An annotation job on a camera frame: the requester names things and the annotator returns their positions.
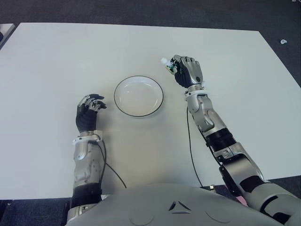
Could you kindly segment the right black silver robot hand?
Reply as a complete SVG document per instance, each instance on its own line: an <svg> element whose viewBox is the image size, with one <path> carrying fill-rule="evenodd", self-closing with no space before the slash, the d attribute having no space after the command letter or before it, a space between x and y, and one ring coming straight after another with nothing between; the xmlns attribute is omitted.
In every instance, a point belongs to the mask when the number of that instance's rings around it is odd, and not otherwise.
<svg viewBox="0 0 301 226"><path fill-rule="evenodd" d="M174 77L176 82L188 88L192 85L202 84L203 75L200 64L192 57L174 55L172 58L174 64Z"/></svg>

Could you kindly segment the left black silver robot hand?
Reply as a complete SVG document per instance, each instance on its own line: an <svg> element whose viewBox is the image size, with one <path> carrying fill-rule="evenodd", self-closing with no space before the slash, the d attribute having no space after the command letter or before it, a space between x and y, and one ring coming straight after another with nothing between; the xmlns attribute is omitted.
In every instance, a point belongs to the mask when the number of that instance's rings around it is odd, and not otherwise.
<svg viewBox="0 0 301 226"><path fill-rule="evenodd" d="M79 133L96 130L97 114L107 108L103 99L101 95L90 94L78 103L75 122Z"/></svg>

